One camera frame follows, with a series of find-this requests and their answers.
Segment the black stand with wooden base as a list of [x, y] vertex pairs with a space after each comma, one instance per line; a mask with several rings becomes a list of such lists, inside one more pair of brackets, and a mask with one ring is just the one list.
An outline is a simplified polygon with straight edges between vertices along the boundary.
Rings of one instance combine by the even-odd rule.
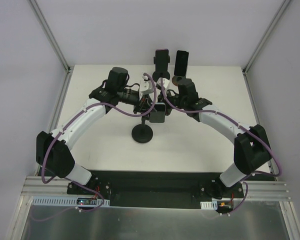
[[172, 78], [172, 84], [175, 85], [176, 87], [178, 86], [186, 86], [189, 83], [189, 79], [186, 78], [185, 76], [174, 76]]

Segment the white-edged phone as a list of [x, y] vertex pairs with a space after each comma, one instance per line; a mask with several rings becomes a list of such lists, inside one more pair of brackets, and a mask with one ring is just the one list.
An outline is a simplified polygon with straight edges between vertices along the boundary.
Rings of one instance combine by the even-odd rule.
[[164, 102], [157, 102], [149, 114], [150, 123], [164, 123], [166, 116], [166, 105]]

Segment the black round-base clamp stand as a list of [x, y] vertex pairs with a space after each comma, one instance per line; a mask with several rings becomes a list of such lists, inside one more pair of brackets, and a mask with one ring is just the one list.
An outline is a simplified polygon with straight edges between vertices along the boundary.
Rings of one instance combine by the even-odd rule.
[[157, 82], [159, 78], [166, 78], [166, 79], [169, 80], [170, 77], [171, 77], [171, 75], [170, 75], [168, 69], [165, 72], [156, 72], [156, 71], [154, 71], [153, 74], [152, 74], [152, 78], [155, 82]]

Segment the tall black clamp stand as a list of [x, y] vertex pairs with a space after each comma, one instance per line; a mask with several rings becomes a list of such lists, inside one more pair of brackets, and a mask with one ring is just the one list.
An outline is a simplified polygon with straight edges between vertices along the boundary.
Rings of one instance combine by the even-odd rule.
[[132, 139], [139, 144], [146, 144], [153, 138], [152, 128], [146, 124], [150, 120], [150, 114], [141, 117], [141, 123], [134, 126], [131, 131]]

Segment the black phone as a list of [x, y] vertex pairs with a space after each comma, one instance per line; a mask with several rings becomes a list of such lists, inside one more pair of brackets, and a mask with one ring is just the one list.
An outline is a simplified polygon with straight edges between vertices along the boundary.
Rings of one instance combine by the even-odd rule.
[[185, 77], [188, 69], [189, 52], [178, 50], [176, 52], [174, 75], [178, 77]]

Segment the purple phone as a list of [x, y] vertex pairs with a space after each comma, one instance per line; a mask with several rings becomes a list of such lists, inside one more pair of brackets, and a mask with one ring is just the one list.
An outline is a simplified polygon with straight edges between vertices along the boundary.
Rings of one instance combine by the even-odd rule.
[[167, 48], [157, 49], [153, 57], [156, 72], [167, 72], [170, 63], [169, 50]]

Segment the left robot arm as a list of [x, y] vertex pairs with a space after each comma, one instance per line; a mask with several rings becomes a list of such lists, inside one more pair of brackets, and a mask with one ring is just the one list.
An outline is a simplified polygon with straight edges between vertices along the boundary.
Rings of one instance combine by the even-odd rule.
[[142, 102], [140, 93], [128, 88], [129, 79], [129, 72], [125, 68], [113, 67], [107, 79], [89, 94], [84, 105], [66, 123], [51, 132], [41, 131], [37, 135], [36, 162], [41, 166], [41, 180], [44, 184], [52, 181], [51, 178], [45, 178], [45, 171], [48, 170], [54, 177], [78, 183], [79, 190], [86, 195], [95, 191], [93, 174], [75, 162], [71, 149], [77, 140], [110, 110], [133, 118], [150, 114], [155, 107], [154, 102], [145, 112], [138, 110], [135, 114], [117, 107], [120, 102], [135, 107]]

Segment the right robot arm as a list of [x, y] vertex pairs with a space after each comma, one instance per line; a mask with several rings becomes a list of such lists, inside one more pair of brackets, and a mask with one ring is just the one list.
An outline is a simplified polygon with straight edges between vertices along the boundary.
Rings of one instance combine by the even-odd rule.
[[166, 105], [213, 128], [233, 144], [233, 163], [206, 187], [208, 196], [215, 199], [227, 197], [235, 184], [252, 174], [261, 173], [259, 167], [273, 158], [266, 131], [261, 125], [241, 124], [209, 100], [192, 96], [196, 88], [191, 79], [181, 80], [179, 93], [169, 96], [169, 89], [165, 86], [167, 81], [166, 78], [158, 80], [160, 95]]

